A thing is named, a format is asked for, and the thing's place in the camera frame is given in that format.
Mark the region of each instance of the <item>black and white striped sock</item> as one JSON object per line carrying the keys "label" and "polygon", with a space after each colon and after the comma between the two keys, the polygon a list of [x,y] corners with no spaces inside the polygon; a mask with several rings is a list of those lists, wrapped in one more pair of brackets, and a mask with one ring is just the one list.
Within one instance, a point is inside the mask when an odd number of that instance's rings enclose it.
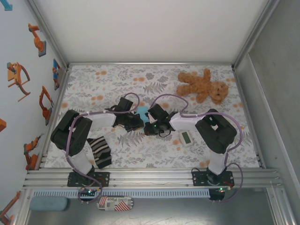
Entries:
{"label": "black and white striped sock", "polygon": [[103,136],[96,139],[88,138],[87,141],[92,148],[94,159],[99,169],[112,163],[111,149]]}

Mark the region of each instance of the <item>floral tablecloth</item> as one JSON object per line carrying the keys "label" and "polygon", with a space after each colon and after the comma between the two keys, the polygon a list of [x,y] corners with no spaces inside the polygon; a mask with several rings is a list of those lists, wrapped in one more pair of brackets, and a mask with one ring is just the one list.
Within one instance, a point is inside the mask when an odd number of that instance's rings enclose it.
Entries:
{"label": "floral tablecloth", "polygon": [[[242,167],[258,167],[255,150],[251,140],[243,106],[239,97],[231,67],[194,65],[77,65],[70,70],[67,89],[63,97],[58,121],[69,109],[78,112],[100,111],[119,102],[120,97],[134,92],[141,99],[141,106],[150,106],[153,100],[165,93],[176,94],[176,88],[183,85],[177,79],[179,72],[197,72],[209,68],[212,81],[223,81],[229,86],[229,94],[221,105],[215,105],[208,97],[202,104],[195,100],[196,94],[185,99],[189,107],[185,113],[204,113],[211,108],[233,116],[242,126],[244,140],[242,145],[229,154],[228,162],[236,162]],[[137,102],[134,96],[128,98]],[[167,112],[181,110],[185,102],[174,97],[162,97],[159,103]],[[194,144],[183,147],[178,131],[166,138],[145,136],[143,130],[127,133],[117,126],[103,127],[89,133],[90,138],[104,136],[111,148],[112,168],[187,168],[206,167],[210,150],[197,132],[190,132]],[[95,164],[90,146],[84,150],[90,162]],[[51,143],[45,167],[70,167],[64,151]]]}

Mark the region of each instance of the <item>red and white sticker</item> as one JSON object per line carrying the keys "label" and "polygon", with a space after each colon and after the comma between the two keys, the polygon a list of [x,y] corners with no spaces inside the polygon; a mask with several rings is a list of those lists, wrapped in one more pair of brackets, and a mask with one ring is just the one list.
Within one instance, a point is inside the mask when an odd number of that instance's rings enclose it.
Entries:
{"label": "red and white sticker", "polygon": [[133,200],[129,196],[102,196],[97,201],[97,207],[103,211],[129,211]]}

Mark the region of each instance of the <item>brown teddy bear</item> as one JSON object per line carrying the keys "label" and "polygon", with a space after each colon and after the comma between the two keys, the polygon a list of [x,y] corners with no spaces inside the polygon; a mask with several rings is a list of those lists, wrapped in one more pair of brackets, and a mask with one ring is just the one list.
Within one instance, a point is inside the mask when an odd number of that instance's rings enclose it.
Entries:
{"label": "brown teddy bear", "polygon": [[204,76],[197,76],[196,72],[191,73],[179,73],[178,80],[189,85],[182,85],[177,88],[177,94],[179,96],[186,96],[189,94],[198,94],[196,100],[198,103],[204,102],[209,95],[213,103],[219,105],[228,95],[228,86],[224,82],[211,82],[210,70],[204,69]]}

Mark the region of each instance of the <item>digital display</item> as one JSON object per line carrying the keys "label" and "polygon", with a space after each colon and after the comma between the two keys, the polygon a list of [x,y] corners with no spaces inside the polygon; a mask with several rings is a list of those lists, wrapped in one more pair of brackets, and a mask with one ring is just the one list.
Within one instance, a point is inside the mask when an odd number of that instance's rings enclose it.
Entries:
{"label": "digital display", "polygon": [[189,139],[187,132],[183,132],[182,136],[187,144],[191,143],[191,140]]}

